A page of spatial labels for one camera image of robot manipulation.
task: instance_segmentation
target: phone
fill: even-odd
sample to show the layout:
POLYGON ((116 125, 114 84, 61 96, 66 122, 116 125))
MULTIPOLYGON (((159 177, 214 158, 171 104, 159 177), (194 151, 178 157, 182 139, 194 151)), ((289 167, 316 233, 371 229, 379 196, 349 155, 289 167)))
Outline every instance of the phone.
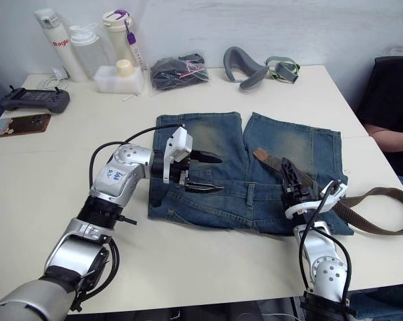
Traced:
POLYGON ((0 137, 45 132, 50 118, 51 114, 1 118, 0 137))

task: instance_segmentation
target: plastic bag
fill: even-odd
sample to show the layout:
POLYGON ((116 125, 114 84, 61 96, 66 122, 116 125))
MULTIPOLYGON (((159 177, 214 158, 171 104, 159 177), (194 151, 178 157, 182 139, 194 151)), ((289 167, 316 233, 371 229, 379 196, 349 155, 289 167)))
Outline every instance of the plastic bag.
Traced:
POLYGON ((207 82, 204 58, 193 53, 176 58, 158 60, 150 69, 150 81, 156 90, 170 90, 207 82))

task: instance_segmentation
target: faded denim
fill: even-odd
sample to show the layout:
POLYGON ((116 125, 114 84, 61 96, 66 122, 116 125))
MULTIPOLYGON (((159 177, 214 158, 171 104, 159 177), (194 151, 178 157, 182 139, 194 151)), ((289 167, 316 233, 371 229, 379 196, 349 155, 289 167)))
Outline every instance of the faded denim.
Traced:
MULTIPOLYGON (((287 157, 321 186, 332 179, 347 183, 342 173, 339 132, 280 122, 253 113, 241 130, 236 112, 220 114, 163 115, 157 125, 184 123, 193 136, 193 149, 213 152, 221 164, 191 162, 193 181, 223 186, 217 193, 186 193, 162 179, 150 180, 149 212, 153 219, 223 229, 254 229, 273 235, 292 235, 292 222, 285 218, 281 202, 282 178, 254 159, 258 147, 287 157)), ((164 150, 175 128, 157 130, 153 149, 164 150)), ((333 211, 320 218, 332 233, 352 235, 353 231, 333 211)))

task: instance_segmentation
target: belt loop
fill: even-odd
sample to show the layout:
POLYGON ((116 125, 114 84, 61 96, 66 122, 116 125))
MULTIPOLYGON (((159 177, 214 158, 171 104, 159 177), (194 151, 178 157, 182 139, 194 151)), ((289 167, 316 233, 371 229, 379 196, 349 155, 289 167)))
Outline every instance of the belt loop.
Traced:
POLYGON ((255 184, 249 183, 247 186, 247 198, 246 198, 246 205, 252 206, 253 205, 253 197, 255 196, 255 184))

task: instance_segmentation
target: white table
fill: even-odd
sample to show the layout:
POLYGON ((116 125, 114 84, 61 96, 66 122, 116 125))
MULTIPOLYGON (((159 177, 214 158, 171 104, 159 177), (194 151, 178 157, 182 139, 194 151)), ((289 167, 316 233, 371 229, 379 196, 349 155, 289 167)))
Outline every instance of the white table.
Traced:
MULTIPOLYGON (((94 92, 94 84, 69 84, 71 103, 53 115, 43 134, 0 138, 0 298, 38 278, 45 259, 88 194, 88 162, 103 142, 127 138, 160 114, 252 111, 278 120, 339 130, 348 196, 372 187, 402 188, 375 142, 357 121, 323 66, 302 67, 294 85, 265 80, 242 93, 211 70, 208 84, 156 96, 147 90, 126 95, 94 92)), ((28 77, 34 87, 42 76, 28 77)), ((40 112, 6 112, 20 116, 40 112)), ((152 134, 137 138, 152 145, 152 134)), ((108 152, 99 155, 96 173, 108 152)), ((147 218, 148 181, 141 181, 123 214, 137 226, 117 223, 121 254, 115 280, 84 302, 85 313, 141 310, 282 298, 303 293, 292 237, 265 237, 243 231, 205 231, 147 218)), ((385 197, 370 197, 357 210, 386 228, 403 226, 403 208, 385 197)), ((403 236, 356 233, 339 237, 349 250, 351 289, 403 283, 403 236)))

